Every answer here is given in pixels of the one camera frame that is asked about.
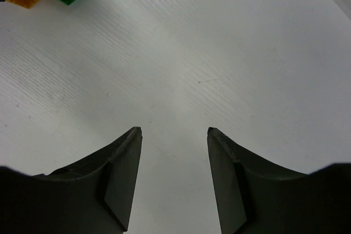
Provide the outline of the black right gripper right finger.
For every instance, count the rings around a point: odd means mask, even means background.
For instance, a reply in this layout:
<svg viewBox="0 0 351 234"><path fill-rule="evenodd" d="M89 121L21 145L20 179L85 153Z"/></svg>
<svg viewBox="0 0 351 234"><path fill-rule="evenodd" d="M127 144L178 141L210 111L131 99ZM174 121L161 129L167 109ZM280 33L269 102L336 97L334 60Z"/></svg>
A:
<svg viewBox="0 0 351 234"><path fill-rule="evenodd" d="M222 233L350 233L350 164L299 173L212 127L207 145Z"/></svg>

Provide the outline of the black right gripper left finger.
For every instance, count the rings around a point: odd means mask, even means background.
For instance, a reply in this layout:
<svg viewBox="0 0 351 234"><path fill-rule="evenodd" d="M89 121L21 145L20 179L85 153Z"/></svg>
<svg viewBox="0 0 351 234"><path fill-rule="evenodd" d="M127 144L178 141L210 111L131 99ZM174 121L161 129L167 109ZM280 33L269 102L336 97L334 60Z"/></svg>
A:
<svg viewBox="0 0 351 234"><path fill-rule="evenodd" d="M141 155L133 127L109 145L52 173L1 167L1 233L124 233Z"/></svg>

